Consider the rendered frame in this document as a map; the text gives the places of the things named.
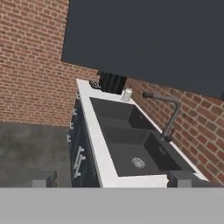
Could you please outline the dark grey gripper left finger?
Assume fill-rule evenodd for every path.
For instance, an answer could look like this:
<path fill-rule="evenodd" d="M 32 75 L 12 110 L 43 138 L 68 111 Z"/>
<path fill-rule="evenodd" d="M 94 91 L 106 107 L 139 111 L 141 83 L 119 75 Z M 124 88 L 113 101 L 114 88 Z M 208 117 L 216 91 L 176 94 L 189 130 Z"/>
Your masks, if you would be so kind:
<path fill-rule="evenodd" d="M 31 179 L 32 187 L 56 187 L 57 172 L 56 171 L 40 171 L 37 172 Z"/>

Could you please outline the dark base cabinet run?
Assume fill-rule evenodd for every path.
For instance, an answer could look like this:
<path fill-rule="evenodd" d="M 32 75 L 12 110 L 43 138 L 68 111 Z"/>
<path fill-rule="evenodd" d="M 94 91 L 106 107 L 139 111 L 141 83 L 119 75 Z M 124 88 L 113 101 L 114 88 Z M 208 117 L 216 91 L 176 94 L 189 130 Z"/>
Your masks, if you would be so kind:
<path fill-rule="evenodd" d="M 99 187 L 100 183 L 81 106 L 81 98 L 78 95 L 76 96 L 75 104 L 73 106 L 72 118 L 69 123 L 69 131 L 66 140 L 69 145 L 72 187 Z M 84 148 L 84 151 L 81 154 L 86 157 L 86 160 L 81 162 L 81 176 L 74 178 L 74 160 L 79 146 Z"/>

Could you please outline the white soap dispenser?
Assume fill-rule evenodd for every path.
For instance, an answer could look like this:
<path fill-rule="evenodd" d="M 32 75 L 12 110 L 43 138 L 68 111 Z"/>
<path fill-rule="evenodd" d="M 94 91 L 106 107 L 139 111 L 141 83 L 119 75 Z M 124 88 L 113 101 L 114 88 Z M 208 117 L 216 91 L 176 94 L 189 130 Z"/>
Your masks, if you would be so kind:
<path fill-rule="evenodd" d="M 130 100 L 130 97 L 132 96 L 132 89 L 127 87 L 125 89 L 125 91 L 123 92 L 123 95 L 122 95 L 122 100 L 124 102 L 128 102 Z"/>

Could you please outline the dark grey wall cabinet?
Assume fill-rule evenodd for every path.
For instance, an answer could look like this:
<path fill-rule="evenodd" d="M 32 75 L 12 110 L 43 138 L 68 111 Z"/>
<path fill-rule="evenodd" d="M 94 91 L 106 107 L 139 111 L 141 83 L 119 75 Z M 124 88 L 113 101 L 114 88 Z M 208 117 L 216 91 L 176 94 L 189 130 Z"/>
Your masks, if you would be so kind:
<path fill-rule="evenodd" d="M 61 59 L 224 101 L 224 0 L 69 0 Z"/>

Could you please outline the black toaster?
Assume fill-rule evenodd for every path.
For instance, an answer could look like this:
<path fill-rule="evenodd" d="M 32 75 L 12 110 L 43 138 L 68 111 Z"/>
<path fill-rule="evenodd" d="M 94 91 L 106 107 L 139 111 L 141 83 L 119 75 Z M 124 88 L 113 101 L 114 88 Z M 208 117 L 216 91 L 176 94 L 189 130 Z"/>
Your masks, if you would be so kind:
<path fill-rule="evenodd" d="M 120 95 L 127 78 L 112 73 L 99 72 L 99 85 L 102 92 Z"/>

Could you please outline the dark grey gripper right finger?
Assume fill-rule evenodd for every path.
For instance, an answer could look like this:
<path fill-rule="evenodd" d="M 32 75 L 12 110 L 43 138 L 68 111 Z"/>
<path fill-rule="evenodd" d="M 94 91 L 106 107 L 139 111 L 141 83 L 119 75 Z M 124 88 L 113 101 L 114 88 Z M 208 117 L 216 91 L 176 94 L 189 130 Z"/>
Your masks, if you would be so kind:
<path fill-rule="evenodd" d="M 222 184 L 215 184 L 206 180 L 202 180 L 196 177 L 193 173 L 188 171 L 168 171 L 167 173 L 168 183 L 167 187 L 182 188 L 220 188 L 224 187 Z"/>

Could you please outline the dark grey sink tap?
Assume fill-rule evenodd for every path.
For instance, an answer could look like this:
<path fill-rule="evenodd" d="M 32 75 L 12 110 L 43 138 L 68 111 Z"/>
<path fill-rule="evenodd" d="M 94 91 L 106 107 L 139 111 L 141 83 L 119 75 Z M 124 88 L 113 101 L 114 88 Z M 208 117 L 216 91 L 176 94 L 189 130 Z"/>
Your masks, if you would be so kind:
<path fill-rule="evenodd" d="M 180 111 L 180 102 L 174 97 L 163 96 L 161 94 L 153 94 L 153 93 L 149 93 L 149 92 L 143 92 L 142 97 L 144 99 L 151 98 L 151 99 L 160 100 L 163 102 L 171 102 L 174 104 L 174 111 L 171 115 L 171 118 L 169 119 L 168 123 L 165 125 L 165 128 L 162 131 L 162 134 L 160 135 L 160 138 L 163 141 L 166 141 L 169 143 L 172 140 L 172 134 L 174 132 L 174 130 L 170 130 L 170 128 L 172 127 L 172 125 Z"/>

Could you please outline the black double sink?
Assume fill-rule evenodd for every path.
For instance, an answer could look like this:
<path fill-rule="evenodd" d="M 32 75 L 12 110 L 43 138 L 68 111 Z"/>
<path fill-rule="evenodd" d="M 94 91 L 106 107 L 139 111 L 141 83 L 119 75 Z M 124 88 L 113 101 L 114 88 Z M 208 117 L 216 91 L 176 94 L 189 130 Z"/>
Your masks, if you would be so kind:
<path fill-rule="evenodd" d="M 137 106 L 94 97 L 90 101 L 118 176 L 193 171 Z"/>

